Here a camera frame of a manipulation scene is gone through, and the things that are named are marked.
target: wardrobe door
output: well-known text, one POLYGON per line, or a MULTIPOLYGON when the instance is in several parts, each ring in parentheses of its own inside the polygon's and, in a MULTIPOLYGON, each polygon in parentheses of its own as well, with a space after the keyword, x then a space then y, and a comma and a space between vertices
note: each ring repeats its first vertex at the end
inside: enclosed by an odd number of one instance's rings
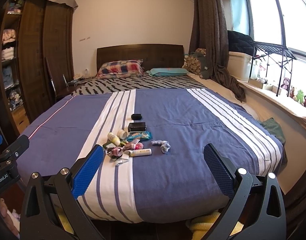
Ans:
POLYGON ((18 70, 30 122, 51 107, 49 78, 43 63, 42 33, 46 0, 25 0, 18 34, 18 70))
POLYGON ((52 72, 56 92, 73 79, 71 28, 73 9, 65 4, 47 1, 43 28, 43 53, 52 72))

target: white wall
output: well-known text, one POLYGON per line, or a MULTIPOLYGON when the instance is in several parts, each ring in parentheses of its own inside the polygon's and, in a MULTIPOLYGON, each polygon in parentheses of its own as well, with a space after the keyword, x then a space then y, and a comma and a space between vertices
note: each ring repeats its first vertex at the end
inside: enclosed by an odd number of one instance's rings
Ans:
POLYGON ((192 0, 76 2, 72 30, 75 74, 83 74, 86 68, 90 75, 96 74, 96 49, 101 47, 165 43, 183 45, 188 52, 194 14, 192 0))
POLYGON ((306 130, 279 108, 246 90, 246 102, 259 115, 261 121, 271 117, 277 121, 285 135, 286 168, 277 176, 280 187, 287 193, 306 170, 306 130))

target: cardboard box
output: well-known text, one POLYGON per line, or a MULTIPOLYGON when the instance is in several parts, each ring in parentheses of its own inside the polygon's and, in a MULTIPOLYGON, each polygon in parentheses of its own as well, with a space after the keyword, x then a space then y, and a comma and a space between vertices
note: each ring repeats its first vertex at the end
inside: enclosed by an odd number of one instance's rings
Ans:
MULTIPOLYGON (((273 85, 272 91, 274 93, 276 93, 277 92, 277 86, 273 85)), ((285 90, 284 88, 280 88, 280 90, 278 91, 278 94, 286 96, 287 95, 287 90, 285 90)))
POLYGON ((263 84, 260 81, 257 81, 256 79, 252 79, 252 78, 249 78, 248 83, 252 86, 255 86, 257 88, 264 89, 264 90, 272 91, 272 88, 273 88, 273 85, 263 84))

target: teal pillow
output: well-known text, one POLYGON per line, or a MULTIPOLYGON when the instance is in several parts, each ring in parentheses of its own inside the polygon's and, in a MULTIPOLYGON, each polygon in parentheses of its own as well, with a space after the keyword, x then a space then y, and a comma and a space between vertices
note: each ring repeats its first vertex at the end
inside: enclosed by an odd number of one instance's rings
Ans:
POLYGON ((146 71, 151 77, 176 77, 189 73, 185 68, 152 68, 146 71))

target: small bottle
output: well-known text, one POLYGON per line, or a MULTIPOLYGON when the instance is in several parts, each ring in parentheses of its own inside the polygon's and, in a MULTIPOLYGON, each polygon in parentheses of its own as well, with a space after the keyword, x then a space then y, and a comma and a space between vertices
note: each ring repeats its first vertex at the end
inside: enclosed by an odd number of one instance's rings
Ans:
POLYGON ((151 149, 141 149, 141 150, 134 150, 130 153, 130 156, 142 156, 142 155, 151 155, 152 151, 151 149))
POLYGON ((110 132, 108 134, 108 139, 109 139, 109 141, 114 143, 116 146, 119 146, 120 143, 121 143, 120 139, 114 133, 112 133, 112 132, 110 132))

